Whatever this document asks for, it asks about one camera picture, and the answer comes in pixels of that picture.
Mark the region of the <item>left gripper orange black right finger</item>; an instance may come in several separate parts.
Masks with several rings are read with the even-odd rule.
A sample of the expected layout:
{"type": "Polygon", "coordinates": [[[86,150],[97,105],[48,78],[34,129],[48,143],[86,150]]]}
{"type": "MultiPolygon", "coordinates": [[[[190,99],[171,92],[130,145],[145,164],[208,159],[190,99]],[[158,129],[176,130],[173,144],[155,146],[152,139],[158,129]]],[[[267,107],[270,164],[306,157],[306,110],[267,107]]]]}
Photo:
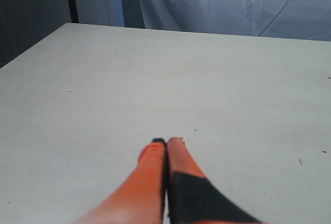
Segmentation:
{"type": "Polygon", "coordinates": [[[183,138],[167,142],[170,223],[262,223],[224,196],[188,152],[183,138]]]}

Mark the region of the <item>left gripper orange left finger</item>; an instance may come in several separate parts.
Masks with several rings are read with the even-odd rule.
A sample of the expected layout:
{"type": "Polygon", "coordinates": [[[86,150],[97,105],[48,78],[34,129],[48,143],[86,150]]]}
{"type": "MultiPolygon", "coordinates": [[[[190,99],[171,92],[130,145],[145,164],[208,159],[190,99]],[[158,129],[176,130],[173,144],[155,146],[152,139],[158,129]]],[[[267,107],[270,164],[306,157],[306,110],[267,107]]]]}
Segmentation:
{"type": "Polygon", "coordinates": [[[74,223],[162,223],[167,149],[155,138],[140,152],[138,164],[102,203],[74,223]]]}

